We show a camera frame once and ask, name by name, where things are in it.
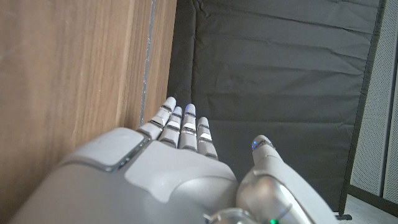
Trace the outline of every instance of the white robotic arm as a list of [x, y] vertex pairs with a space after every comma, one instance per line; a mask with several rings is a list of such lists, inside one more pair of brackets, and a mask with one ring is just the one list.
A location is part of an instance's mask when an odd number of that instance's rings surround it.
[[254, 140], [255, 166], [239, 185], [207, 119], [197, 125], [194, 105], [184, 114], [175, 105], [170, 97], [137, 131], [116, 128], [70, 154], [11, 223], [336, 222], [266, 137]]

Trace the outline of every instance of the floor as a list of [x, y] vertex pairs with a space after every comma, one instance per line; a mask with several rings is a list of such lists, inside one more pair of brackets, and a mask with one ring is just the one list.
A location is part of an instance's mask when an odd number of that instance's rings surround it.
[[345, 214], [350, 214], [353, 219], [350, 221], [340, 221], [340, 224], [398, 224], [397, 217], [373, 207], [372, 205], [351, 195], [347, 196]]

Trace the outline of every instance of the black fabric backdrop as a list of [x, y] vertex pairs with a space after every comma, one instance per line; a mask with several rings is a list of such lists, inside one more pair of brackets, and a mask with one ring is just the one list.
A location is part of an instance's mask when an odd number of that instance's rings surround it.
[[178, 0], [168, 95], [209, 119], [219, 159], [238, 180], [263, 134], [333, 211], [344, 210], [378, 8], [379, 0]]

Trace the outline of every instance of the wooden wall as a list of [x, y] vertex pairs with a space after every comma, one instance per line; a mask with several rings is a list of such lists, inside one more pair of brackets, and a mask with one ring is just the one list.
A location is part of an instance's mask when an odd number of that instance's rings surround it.
[[78, 145], [157, 111], [176, 2], [0, 1], [0, 223]]

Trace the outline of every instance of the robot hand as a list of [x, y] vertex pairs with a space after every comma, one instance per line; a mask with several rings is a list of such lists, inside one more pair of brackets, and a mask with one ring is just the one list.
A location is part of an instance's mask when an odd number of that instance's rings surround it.
[[116, 128], [67, 156], [12, 223], [204, 223], [235, 206], [208, 121], [168, 98], [137, 131]]
[[238, 185], [209, 124], [168, 98], [137, 131], [116, 128], [67, 156], [12, 223], [334, 223], [264, 136]]

